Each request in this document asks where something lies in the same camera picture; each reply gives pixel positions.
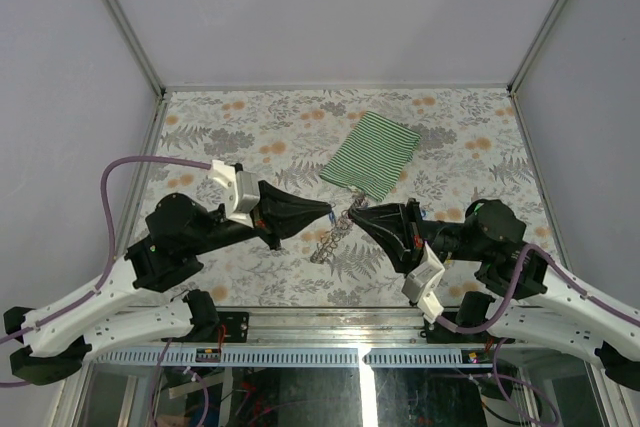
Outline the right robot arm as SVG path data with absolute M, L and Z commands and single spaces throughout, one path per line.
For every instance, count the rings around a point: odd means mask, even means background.
M 427 221 L 419 203 L 352 207 L 349 218 L 379 244 L 402 292 L 430 325 L 467 341 L 490 334 L 572 355 L 617 384 L 639 388 L 639 311 L 580 280 L 541 247 L 499 200 L 480 199 L 463 222 Z M 481 292 L 464 295 L 453 321 L 435 293 L 445 262 L 478 264 Z

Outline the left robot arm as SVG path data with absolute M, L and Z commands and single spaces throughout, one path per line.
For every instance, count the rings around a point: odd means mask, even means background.
M 209 292 L 133 313 L 128 307 L 164 294 L 199 273 L 200 256 L 261 239 L 278 250 L 317 219 L 329 203 L 283 192 L 266 181 L 247 212 L 208 210 L 183 194 L 164 197 L 146 218 L 148 233 L 117 258 L 105 278 L 40 309 L 13 307 L 3 315 L 6 334 L 20 342 L 11 373 L 37 386 L 66 379 L 83 364 L 117 348 L 155 340 L 204 342 L 218 336 L 220 320 Z

